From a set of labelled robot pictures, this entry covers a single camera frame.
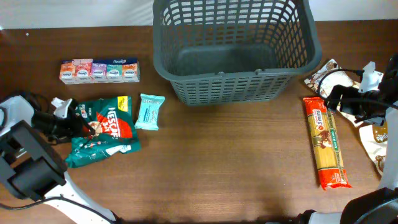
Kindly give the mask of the light blue snack bar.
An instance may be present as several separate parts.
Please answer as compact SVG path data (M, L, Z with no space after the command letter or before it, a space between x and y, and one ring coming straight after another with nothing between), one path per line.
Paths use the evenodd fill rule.
M139 116L135 123L136 129L157 131L159 129L157 121L159 118L160 107L165 101L164 96L147 95L141 93L141 104Z

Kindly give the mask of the multicolour tissue multipack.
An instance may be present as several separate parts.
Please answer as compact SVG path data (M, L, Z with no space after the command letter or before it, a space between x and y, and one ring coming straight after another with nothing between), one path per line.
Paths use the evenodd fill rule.
M88 83L138 83L140 66L136 58L72 59L60 66L59 79L66 85Z

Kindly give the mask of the green Nescafe coffee bag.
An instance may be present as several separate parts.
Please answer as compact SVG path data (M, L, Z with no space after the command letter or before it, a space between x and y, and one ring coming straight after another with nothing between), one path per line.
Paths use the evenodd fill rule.
M65 159L68 167L83 167L117 153L141 150L132 120L130 96L85 101L75 113L81 115L95 133L72 139L72 151Z

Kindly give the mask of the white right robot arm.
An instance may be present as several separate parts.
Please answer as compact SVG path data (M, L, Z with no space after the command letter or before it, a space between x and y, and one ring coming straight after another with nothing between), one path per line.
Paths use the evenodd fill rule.
M321 169L321 174L337 171L340 179L345 172L341 167L340 151L335 130L326 116L340 110L356 117L358 122L388 124L386 170L377 190L350 201L340 213L320 213L307 210L299 214L295 223L392 223L397 219L397 55L393 55L381 79L373 77L369 69L355 70L361 78L360 88L336 85L327 97L304 98L308 118L314 127L330 135L329 147L336 165Z

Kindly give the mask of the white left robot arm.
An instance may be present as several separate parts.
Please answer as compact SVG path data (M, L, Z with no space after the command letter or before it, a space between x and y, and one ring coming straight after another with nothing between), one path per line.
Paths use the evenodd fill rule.
M94 134L94 129L74 113L75 99L54 98L53 113L41 111L27 94L8 96L1 102L1 184L16 198L31 199L20 210L46 204L75 223L120 223L71 179L67 165L52 145Z

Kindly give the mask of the beige brown nut pouch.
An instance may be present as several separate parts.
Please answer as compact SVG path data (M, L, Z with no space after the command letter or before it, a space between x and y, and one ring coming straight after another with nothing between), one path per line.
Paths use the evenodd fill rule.
M360 127L359 135L368 157L373 161L379 174L383 175L388 140L387 123L383 126Z

